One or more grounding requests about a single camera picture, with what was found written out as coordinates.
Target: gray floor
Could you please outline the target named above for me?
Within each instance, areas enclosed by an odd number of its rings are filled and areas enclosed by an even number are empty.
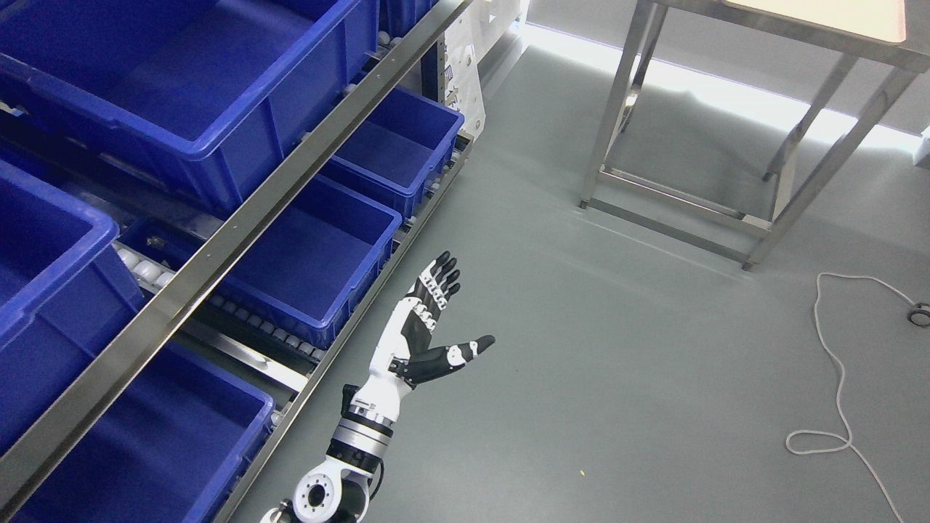
[[[576,207],[609,84],[526,52],[488,104],[470,164],[234,521],[257,521],[322,460],[342,384],[364,381],[395,300],[447,248],[463,290],[435,341],[492,332],[498,344],[405,400],[365,521],[892,520],[855,455],[800,458],[783,440],[842,429],[837,374],[810,315],[817,272],[876,275],[930,299],[930,174],[900,151],[858,151],[744,273]],[[628,153],[665,156],[649,143]],[[849,368],[856,443],[905,519],[925,521],[930,331],[875,285],[826,287],[823,324]]]

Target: cable connector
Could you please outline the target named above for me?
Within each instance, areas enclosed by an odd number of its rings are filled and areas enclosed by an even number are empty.
[[[908,313],[908,320],[917,327],[930,327],[930,303],[917,303]]]

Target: metal shelving rack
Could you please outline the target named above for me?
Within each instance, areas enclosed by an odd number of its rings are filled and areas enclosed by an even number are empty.
[[[82,177],[81,169],[71,169],[67,165],[59,166],[70,170],[76,180],[90,187],[90,193],[102,194],[102,204],[109,201],[108,196],[118,199],[121,194],[123,198],[126,194],[131,194],[136,210],[140,210],[142,214],[154,215],[169,224],[181,226],[206,242],[26,434],[0,457],[0,521],[8,521],[16,514],[165,342],[181,329],[201,340],[208,339],[221,352],[247,365],[256,366],[256,358],[249,353],[249,347],[204,326],[197,320],[189,321],[192,314],[329,157],[421,57],[431,48],[439,47],[439,52],[430,53],[427,60],[442,62],[443,33],[471,2],[472,0],[439,0],[420,23],[378,61],[359,82],[357,88],[305,137],[297,149],[226,222],[212,219],[183,205],[178,206],[171,198],[140,182],[133,184],[133,181],[127,181],[128,177],[112,176],[113,183],[109,183],[107,176],[108,170],[111,169],[96,158],[89,160],[91,163],[97,162],[95,181]],[[438,72],[443,69],[442,66],[438,67]],[[10,119],[3,123],[16,127],[16,123]],[[18,145],[35,152],[34,143],[24,144],[23,137],[29,133],[23,128],[10,130],[8,126],[0,127],[3,127],[0,129],[0,138],[14,146]],[[38,141],[40,150],[60,148],[54,143],[43,143],[42,139]],[[228,520],[246,495],[287,429],[297,418],[368,307],[457,177],[471,146],[472,141],[469,137],[458,137],[453,161],[446,166],[439,186],[434,187],[428,194],[429,198],[418,209],[416,220],[408,223],[405,234],[395,237],[394,253],[316,369],[302,377],[296,371],[286,369],[284,374],[287,376],[285,381],[290,383],[288,388],[299,390],[295,391],[296,395],[280,412],[280,419],[274,430],[258,456],[239,479],[215,521]],[[79,162],[87,161],[86,158],[77,159]],[[125,183],[133,186],[131,189],[120,187],[120,184]],[[295,380],[295,374],[302,379]]]

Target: robotic arm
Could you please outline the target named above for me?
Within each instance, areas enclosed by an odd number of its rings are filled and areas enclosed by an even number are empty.
[[[429,348],[439,316],[459,290],[455,266],[456,259],[444,252],[397,303],[367,382],[342,390],[342,418],[325,460],[300,479],[293,501],[284,500],[261,523],[357,523],[365,517],[373,497],[369,485],[391,443],[401,400],[417,385],[462,369],[495,341],[488,335]]]

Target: table top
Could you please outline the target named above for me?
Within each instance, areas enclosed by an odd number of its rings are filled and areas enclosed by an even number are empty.
[[[892,44],[900,44],[907,35],[904,0],[724,0],[724,3]]]
[[[859,22],[864,6],[854,11],[848,7],[854,3],[849,0],[651,1],[918,73],[930,69],[930,0],[858,0],[856,3],[861,5],[884,4],[891,13],[885,14],[883,20],[870,19],[870,29],[863,29]],[[846,11],[842,15],[830,14],[829,9],[811,9],[811,4],[833,5]],[[900,4],[897,13],[889,8],[895,4]],[[898,36],[903,41],[894,41]]]

